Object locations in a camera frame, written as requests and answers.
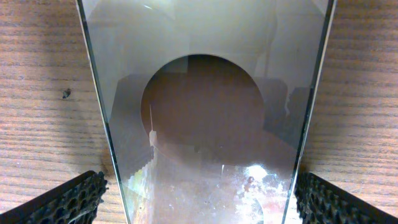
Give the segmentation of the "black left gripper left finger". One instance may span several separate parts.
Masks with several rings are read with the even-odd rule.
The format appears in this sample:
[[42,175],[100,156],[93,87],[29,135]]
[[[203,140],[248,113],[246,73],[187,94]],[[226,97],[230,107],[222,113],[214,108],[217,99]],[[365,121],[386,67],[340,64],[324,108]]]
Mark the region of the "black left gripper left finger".
[[89,170],[1,214],[1,224],[92,224],[108,181]]

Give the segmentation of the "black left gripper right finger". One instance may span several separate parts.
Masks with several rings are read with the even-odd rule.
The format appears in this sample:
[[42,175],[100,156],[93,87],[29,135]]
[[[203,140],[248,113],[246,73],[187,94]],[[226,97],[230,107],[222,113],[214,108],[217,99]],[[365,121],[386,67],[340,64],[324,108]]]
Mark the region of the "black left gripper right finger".
[[305,224],[397,224],[396,217],[311,172],[297,176],[295,197],[297,212]]

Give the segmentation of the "rose gold Galaxy smartphone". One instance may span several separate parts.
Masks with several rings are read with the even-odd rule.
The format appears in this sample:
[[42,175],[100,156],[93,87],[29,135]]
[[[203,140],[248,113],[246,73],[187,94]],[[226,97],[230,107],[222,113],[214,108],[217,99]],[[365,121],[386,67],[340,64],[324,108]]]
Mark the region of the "rose gold Galaxy smartphone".
[[336,1],[78,1],[128,223],[284,223]]

